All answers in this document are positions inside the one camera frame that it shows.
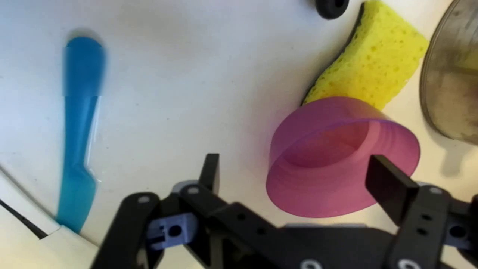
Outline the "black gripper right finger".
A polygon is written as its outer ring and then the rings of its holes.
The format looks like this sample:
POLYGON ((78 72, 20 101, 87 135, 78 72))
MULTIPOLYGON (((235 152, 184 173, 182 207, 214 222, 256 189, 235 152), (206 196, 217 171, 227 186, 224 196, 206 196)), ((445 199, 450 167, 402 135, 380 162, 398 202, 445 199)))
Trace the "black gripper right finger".
POLYGON ((451 196, 433 186, 420 187, 384 156, 372 156, 366 189, 398 226, 387 252, 387 269, 442 269, 451 196))

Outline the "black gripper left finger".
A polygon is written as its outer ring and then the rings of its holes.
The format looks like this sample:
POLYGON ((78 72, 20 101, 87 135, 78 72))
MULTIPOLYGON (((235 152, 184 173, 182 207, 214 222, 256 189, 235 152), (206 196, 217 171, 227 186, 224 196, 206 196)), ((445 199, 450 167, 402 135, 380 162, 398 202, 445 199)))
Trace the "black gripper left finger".
POLYGON ((127 196, 100 244, 91 269, 156 269, 167 249, 182 246, 205 268, 211 247, 205 225, 187 204, 200 187, 218 192, 220 156, 208 155, 197 182, 176 185, 166 199, 156 193, 127 196))

